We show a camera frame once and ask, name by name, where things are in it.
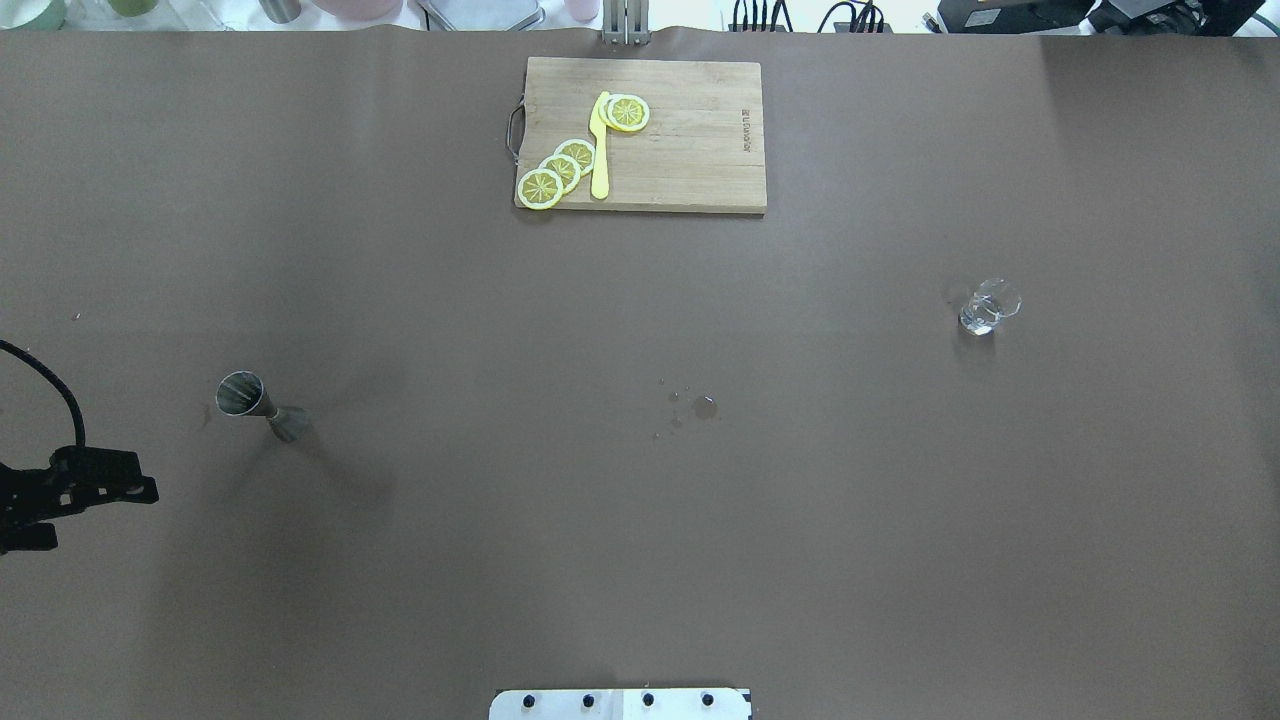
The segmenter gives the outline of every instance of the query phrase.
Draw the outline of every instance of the pink container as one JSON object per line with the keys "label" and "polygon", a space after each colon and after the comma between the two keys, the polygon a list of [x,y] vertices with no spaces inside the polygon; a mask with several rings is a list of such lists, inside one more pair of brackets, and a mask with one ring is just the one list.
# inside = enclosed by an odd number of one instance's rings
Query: pink container
{"label": "pink container", "polygon": [[568,8],[568,14],[580,23],[594,20],[595,15],[600,14],[600,0],[564,0],[564,6]]}

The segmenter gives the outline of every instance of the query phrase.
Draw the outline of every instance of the black cable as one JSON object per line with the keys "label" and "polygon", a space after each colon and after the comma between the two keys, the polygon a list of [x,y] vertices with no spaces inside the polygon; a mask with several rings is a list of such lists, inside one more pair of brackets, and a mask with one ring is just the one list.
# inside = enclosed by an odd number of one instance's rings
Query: black cable
{"label": "black cable", "polygon": [[796,28],[791,27],[791,10],[787,10],[787,0],[777,0],[773,4],[773,22],[769,24],[769,32],[778,31],[778,10],[782,10],[783,17],[787,18],[787,32],[795,32]]}
{"label": "black cable", "polygon": [[877,33],[884,32],[884,10],[876,6],[876,0],[867,0],[863,12],[858,14],[858,27],[850,23],[849,32]]}
{"label": "black cable", "polygon": [[67,383],[64,383],[58,375],[54,374],[52,370],[46,368],[40,360],[32,357],[31,354],[28,354],[26,350],[15,345],[8,343],[3,340],[0,340],[0,350],[4,350],[9,355],[13,355],[18,360],[22,360],[23,363],[29,365],[31,369],[40,373],[40,377],[49,380],[49,384],[54,386],[54,389],[58,391],[58,395],[63,396],[63,400],[67,401],[67,409],[70,410],[72,413],[72,425],[76,427],[76,446],[84,447],[84,416],[81,415],[79,402],[76,402],[76,396],[72,395],[72,391],[69,387],[67,387]]}
{"label": "black cable", "polygon": [[849,8],[849,26],[852,27],[854,20],[858,18],[858,8],[855,8],[854,3],[850,3],[849,0],[841,0],[840,3],[836,3],[835,5],[832,5],[827,10],[827,14],[822,17],[822,22],[818,24],[818,32],[822,32],[822,28],[827,27],[827,20],[831,19],[831,14],[835,13],[836,8],[840,8],[840,6]]}
{"label": "black cable", "polygon": [[1262,24],[1267,26],[1267,29],[1270,29],[1271,32],[1274,32],[1274,33],[1276,33],[1277,36],[1280,36],[1280,27],[1276,27],[1276,24],[1275,24],[1274,22],[1268,20],[1267,18],[1263,18],[1263,17],[1262,17],[1261,14],[1258,14],[1258,13],[1253,13],[1253,19],[1256,19],[1256,20],[1258,20],[1260,23],[1262,23]]}

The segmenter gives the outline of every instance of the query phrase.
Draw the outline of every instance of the glass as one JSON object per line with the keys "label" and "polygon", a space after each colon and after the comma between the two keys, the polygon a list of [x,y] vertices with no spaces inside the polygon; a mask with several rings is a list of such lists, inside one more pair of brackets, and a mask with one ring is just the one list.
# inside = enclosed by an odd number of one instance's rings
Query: glass
{"label": "glass", "polygon": [[0,0],[0,29],[58,29],[65,19],[63,0]]}
{"label": "glass", "polygon": [[1023,309],[1023,296],[1004,278],[983,281],[960,310],[960,327],[969,334],[983,336],[996,329],[1005,318]]}
{"label": "glass", "polygon": [[[124,10],[137,10],[151,5],[151,0],[138,5],[122,4]],[[67,0],[68,29],[110,29],[110,31],[221,31],[227,24],[214,12],[214,4],[227,5],[223,0],[164,0],[141,15],[124,17],[108,0]]]}
{"label": "glass", "polygon": [[125,18],[134,18],[156,9],[160,0],[106,0],[113,10]]}

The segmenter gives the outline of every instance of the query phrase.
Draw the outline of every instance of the jigger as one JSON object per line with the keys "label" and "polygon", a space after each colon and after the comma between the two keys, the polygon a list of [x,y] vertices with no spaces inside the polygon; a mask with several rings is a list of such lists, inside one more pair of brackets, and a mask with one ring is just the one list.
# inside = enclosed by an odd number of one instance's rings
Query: jigger
{"label": "jigger", "polygon": [[306,410],[276,406],[266,395],[262,378],[248,370],[237,370],[218,383],[218,409],[232,418],[266,418],[271,432],[284,442],[298,439],[302,430],[311,427]]}

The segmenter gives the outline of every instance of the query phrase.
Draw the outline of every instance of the wooden cutting board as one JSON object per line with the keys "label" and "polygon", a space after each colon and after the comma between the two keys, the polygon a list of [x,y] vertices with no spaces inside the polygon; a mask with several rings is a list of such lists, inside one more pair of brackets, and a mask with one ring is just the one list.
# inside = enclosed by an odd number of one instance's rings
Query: wooden cutting board
{"label": "wooden cutting board", "polygon": [[517,181],[571,137],[594,143],[588,120],[605,90],[644,97],[649,124],[609,131],[607,199],[584,178],[554,209],[764,214],[759,63],[530,58]]}

